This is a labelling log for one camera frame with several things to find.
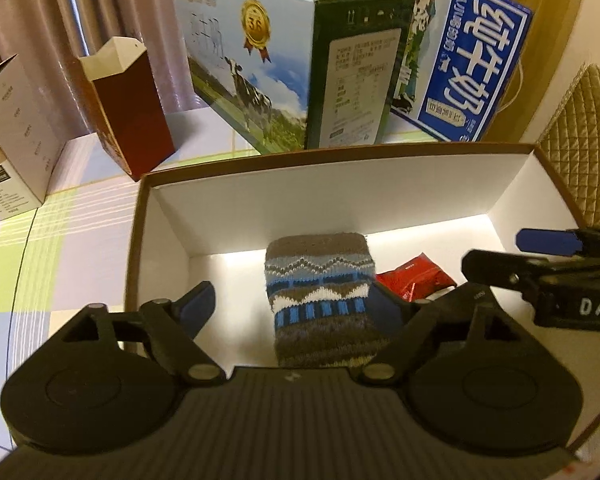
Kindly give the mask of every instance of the quilted cushion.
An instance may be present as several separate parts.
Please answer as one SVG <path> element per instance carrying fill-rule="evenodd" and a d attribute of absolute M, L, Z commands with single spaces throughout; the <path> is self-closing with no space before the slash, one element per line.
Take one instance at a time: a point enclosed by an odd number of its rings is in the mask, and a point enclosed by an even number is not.
<path fill-rule="evenodd" d="M 578 74 L 545 130 L 540 147 L 588 225 L 600 226 L 600 68 Z"/>

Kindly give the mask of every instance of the gold medal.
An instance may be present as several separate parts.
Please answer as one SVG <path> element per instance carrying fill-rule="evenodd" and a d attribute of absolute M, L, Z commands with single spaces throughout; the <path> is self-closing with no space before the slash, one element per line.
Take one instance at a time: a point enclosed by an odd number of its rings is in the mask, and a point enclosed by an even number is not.
<path fill-rule="evenodd" d="M 252 48 L 260 51 L 262 62 L 269 59 L 267 41 L 271 37 L 271 24 L 267 11 L 258 0 L 245 0 L 242 4 L 242 30 L 244 31 L 244 47 L 251 54 Z"/>

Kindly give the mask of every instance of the pink curtain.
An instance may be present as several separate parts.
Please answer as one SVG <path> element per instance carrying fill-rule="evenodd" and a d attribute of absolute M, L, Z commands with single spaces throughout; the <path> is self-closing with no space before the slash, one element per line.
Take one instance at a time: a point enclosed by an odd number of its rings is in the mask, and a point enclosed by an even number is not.
<path fill-rule="evenodd" d="M 105 128 L 80 56 L 111 36 L 147 47 L 165 113 L 201 107 L 195 95 L 173 0 L 0 0 L 0 59 L 22 56 L 40 106 L 61 139 Z"/>

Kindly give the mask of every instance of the tablecloth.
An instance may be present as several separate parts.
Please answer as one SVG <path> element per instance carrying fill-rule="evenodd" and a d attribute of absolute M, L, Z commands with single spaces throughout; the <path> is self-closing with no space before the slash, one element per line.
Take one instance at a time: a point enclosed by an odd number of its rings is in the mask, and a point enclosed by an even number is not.
<path fill-rule="evenodd" d="M 211 108 L 170 114 L 177 152 L 160 169 L 257 152 Z M 386 142 L 432 140 L 391 117 Z M 71 140 L 42 207 L 0 222 L 0 390 L 87 303 L 122 309 L 138 183 L 95 134 Z M 0 414 L 0 458 L 13 447 Z"/>

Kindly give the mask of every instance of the red plastic wrapper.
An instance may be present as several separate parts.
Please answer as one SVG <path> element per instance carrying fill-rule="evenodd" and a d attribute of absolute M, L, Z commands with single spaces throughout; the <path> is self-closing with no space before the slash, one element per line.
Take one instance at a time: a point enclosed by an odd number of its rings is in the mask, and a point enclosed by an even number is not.
<path fill-rule="evenodd" d="M 448 286 L 456 286 L 451 276 L 429 260 L 425 253 L 397 269 L 376 275 L 376 280 L 405 301 L 422 300 Z"/>

